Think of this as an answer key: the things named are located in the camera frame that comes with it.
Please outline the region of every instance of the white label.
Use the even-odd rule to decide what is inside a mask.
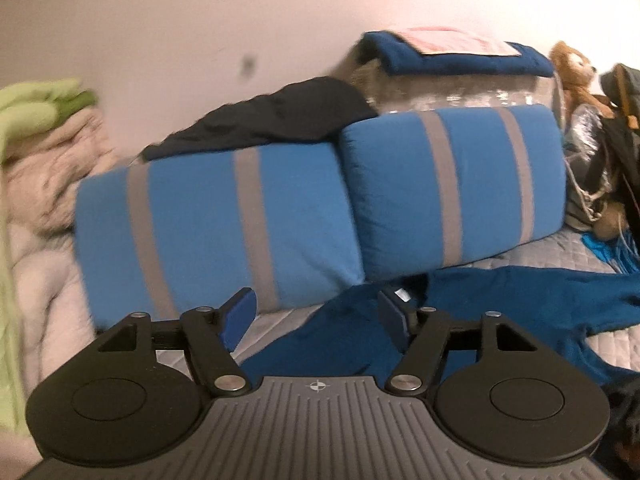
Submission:
[[[409,296],[409,293],[404,290],[404,288],[399,288],[398,290],[396,290],[396,296],[405,303],[411,299],[411,296]]]

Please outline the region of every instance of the green blanket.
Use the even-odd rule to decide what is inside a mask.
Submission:
[[[78,110],[94,104],[91,91],[80,92],[76,79],[19,83],[0,89],[0,160],[6,144],[42,134],[64,123]],[[0,189],[0,199],[4,192]],[[21,377],[22,320],[15,303],[6,208],[0,203],[0,428],[27,434]]]

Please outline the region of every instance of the gray stripe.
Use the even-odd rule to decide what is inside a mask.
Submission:
[[[462,261],[462,217],[456,161],[453,158],[449,136],[440,116],[433,111],[418,112],[427,133],[433,152],[442,214],[442,241],[444,245],[444,267]]]
[[[238,207],[252,283],[263,314],[279,307],[269,248],[267,218],[262,200],[260,155],[257,148],[234,152]]]
[[[531,179],[531,167],[529,165],[529,155],[527,147],[522,137],[522,131],[518,121],[507,108],[495,109],[504,127],[513,147],[513,155],[516,160],[516,170],[518,171],[518,181],[520,183],[520,204],[522,208],[522,230],[520,232],[519,243],[529,242],[533,238],[534,224],[534,204],[533,204],[533,182]]]
[[[154,240],[154,223],[148,196],[148,168],[148,164],[135,164],[129,167],[127,173],[127,206],[131,233],[146,290],[156,308],[157,316],[161,319],[178,319],[180,315],[164,279]]]

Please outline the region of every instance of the metal screw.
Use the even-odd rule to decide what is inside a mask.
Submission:
[[[396,390],[401,390],[403,392],[412,392],[413,390],[417,390],[418,388],[420,388],[420,386],[422,386],[422,381],[415,375],[400,374],[392,377],[391,385]]]
[[[246,381],[239,375],[222,375],[214,382],[214,386],[226,392],[236,392],[244,388]]]

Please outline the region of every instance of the gray ribbed plate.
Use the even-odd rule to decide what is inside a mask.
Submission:
[[[604,480],[586,458],[549,468],[490,462],[438,428],[423,403],[370,377],[265,378],[213,403],[200,427],[148,462],[90,469],[45,460],[29,480]]]

